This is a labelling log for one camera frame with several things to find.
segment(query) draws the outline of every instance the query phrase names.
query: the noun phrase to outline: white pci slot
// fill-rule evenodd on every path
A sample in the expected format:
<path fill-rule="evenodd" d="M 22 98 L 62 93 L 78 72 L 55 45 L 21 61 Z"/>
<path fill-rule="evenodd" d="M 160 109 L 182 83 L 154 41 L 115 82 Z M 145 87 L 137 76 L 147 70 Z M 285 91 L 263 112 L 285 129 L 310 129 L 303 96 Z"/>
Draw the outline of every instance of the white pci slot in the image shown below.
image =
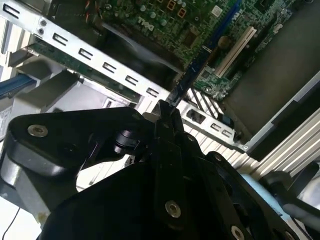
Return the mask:
<path fill-rule="evenodd" d="M 226 71 L 237 58 L 237 56 L 245 48 L 250 39 L 255 35 L 256 31 L 257 29 L 255 29 L 253 26 L 248 26 L 248 28 L 244 31 L 240 39 L 236 42 L 231 51 L 228 53 L 228 55 L 222 60 L 220 65 L 214 71 L 214 74 L 217 77 L 221 78 L 226 73 Z"/>

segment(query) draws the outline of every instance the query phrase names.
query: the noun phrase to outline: capacitor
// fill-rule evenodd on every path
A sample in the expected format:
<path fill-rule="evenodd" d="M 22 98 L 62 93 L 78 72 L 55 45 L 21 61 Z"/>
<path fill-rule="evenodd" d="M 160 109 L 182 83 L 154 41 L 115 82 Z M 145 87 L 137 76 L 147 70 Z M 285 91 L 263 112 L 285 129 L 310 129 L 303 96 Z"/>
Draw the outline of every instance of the capacitor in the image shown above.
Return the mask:
<path fill-rule="evenodd" d="M 228 36 L 220 37 L 218 47 L 222 50 L 227 50 L 231 45 L 231 39 Z"/>
<path fill-rule="evenodd" d="M 160 24 L 161 24 L 161 26 L 167 25 L 167 20 L 162 19 L 162 20 L 160 21 Z"/>
<path fill-rule="evenodd" d="M 157 14 L 154 11 L 152 11 L 150 13 L 150 18 L 154 19 L 154 18 L 156 18 L 156 16 L 157 16 Z"/>
<path fill-rule="evenodd" d="M 144 12 L 146 9 L 147 9 L 147 8 L 146 8 L 145 5 L 141 5 L 141 7 L 140 7 L 140 11 L 141 11 L 141 12 Z"/>
<path fill-rule="evenodd" d="M 106 4 L 104 8 L 105 8 L 105 10 L 111 10 L 112 9 L 112 5 L 111 4 Z"/>

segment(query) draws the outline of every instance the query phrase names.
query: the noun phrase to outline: screw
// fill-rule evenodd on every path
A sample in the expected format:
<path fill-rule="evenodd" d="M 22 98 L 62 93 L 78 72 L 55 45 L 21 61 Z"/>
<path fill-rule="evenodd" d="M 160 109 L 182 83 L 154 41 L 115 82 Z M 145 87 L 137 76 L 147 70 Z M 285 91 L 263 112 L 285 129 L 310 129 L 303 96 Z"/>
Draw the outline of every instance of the screw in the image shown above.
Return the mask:
<path fill-rule="evenodd" d="M 45 20 L 41 20 L 41 21 L 40 21 L 40 25 L 41 25 L 42 27 L 45 27 L 45 26 L 47 26 L 47 22 L 46 22 Z"/>
<path fill-rule="evenodd" d="M 188 135 L 188 139 L 189 139 L 190 141 L 192 141 L 192 142 L 195 141 L 195 138 L 194 138 L 193 136 L 191 136 L 191 135 Z"/>
<path fill-rule="evenodd" d="M 236 240 L 245 240 L 245 236 L 243 232 L 237 226 L 231 227 L 231 233 Z"/>
<path fill-rule="evenodd" d="M 28 133 L 37 138 L 43 138 L 48 135 L 48 129 L 42 125 L 31 125 L 28 127 Z"/>
<path fill-rule="evenodd" d="M 165 210 L 171 217 L 175 219 L 178 219 L 181 216 L 181 209 L 179 205 L 173 200 L 167 201 L 165 203 Z"/>
<path fill-rule="evenodd" d="M 295 240 L 295 238 L 291 235 L 290 232 L 285 231 L 285 235 L 287 236 L 287 239 L 288 239 L 288 240 Z"/>
<path fill-rule="evenodd" d="M 217 159 L 219 162 L 222 161 L 222 157 L 218 154 L 214 155 L 215 159 Z"/>
<path fill-rule="evenodd" d="M 42 28 L 38 28 L 38 33 L 39 33 L 40 35 L 42 35 L 42 34 L 45 33 L 45 31 L 44 31 Z"/>

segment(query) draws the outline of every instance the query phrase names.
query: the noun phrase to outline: port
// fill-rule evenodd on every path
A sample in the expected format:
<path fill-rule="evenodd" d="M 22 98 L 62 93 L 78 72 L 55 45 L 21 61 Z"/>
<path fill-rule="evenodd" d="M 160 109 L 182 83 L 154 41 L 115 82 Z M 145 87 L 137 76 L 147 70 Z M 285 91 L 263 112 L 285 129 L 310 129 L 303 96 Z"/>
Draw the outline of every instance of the port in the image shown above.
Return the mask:
<path fill-rule="evenodd" d="M 108 70 L 109 72 L 111 72 L 111 73 L 115 73 L 115 70 L 117 70 L 117 68 L 116 67 L 114 67 L 114 66 L 112 66 L 111 64 L 109 64 L 109 63 L 104 63 L 103 65 L 102 65 L 102 67 L 105 69 L 105 70 Z"/>
<path fill-rule="evenodd" d="M 236 44 L 233 46 L 231 51 L 227 54 L 227 56 L 222 60 L 220 65 L 214 71 L 214 74 L 217 77 L 221 78 L 226 73 L 226 71 L 229 69 L 231 64 L 236 60 L 238 55 L 245 48 L 247 43 L 255 35 L 256 32 L 257 30 L 253 26 L 249 26 L 244 31 L 240 39 L 236 42 Z"/>
<path fill-rule="evenodd" d="M 92 53 L 88 52 L 87 50 L 84 50 L 83 48 L 80 48 L 79 54 L 80 54 L 82 57 L 84 57 L 84 58 L 86 58 L 86 59 L 88 59 L 88 60 L 91 60 L 91 58 L 92 58 L 92 56 L 93 56 Z"/>
<path fill-rule="evenodd" d="M 183 19 L 183 18 L 185 17 L 186 13 L 187 13 L 187 10 L 185 10 L 185 9 L 182 7 L 182 8 L 179 10 L 179 12 L 178 12 L 178 16 Z"/>
<path fill-rule="evenodd" d="M 134 79 L 132 76 L 129 75 L 125 77 L 125 80 L 134 86 L 137 86 L 137 83 L 139 82 L 137 79 Z"/>
<path fill-rule="evenodd" d="M 187 112 L 186 116 L 191 119 L 193 122 L 196 122 L 198 124 L 202 124 L 204 120 L 206 119 L 205 116 L 201 115 L 197 111 L 191 109 Z"/>
<path fill-rule="evenodd" d="M 20 12 L 18 10 L 14 9 L 13 7 L 11 7 L 11 6 L 9 6 L 9 5 L 4 3 L 2 10 L 5 13 L 11 15 L 12 17 L 14 17 L 16 19 L 19 19 L 18 15 L 20 14 Z"/>
<path fill-rule="evenodd" d="M 173 0 L 170 0 L 169 2 L 168 2 L 168 5 L 166 6 L 169 10 L 173 10 L 174 8 L 175 8 L 175 6 L 176 6 L 176 2 L 175 1 L 173 1 Z"/>
<path fill-rule="evenodd" d="M 158 95 L 159 95 L 159 92 L 157 92 L 156 90 L 153 90 L 152 88 L 148 88 L 147 90 L 146 90 L 146 92 L 148 93 L 148 94 L 150 94 L 151 96 L 153 96 L 153 97 L 158 97 Z"/>
<path fill-rule="evenodd" d="M 68 40 L 66 38 L 64 38 L 63 36 L 60 36 L 57 33 L 53 34 L 52 39 L 55 40 L 56 42 L 60 43 L 63 46 L 66 46 L 67 42 L 68 42 Z"/>

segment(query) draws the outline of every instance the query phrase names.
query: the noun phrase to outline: white surface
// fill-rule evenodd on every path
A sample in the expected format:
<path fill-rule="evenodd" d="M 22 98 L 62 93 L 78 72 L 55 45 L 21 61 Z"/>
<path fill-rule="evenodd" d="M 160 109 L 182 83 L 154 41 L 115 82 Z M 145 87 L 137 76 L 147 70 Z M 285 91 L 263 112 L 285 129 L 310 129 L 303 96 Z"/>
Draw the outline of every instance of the white surface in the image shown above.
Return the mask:
<path fill-rule="evenodd" d="M 18 211 L 18 207 L 0 197 L 0 236 L 10 225 Z M 4 240 L 35 240 L 41 232 L 40 225 L 34 217 L 20 209 L 15 221 L 5 235 Z"/>

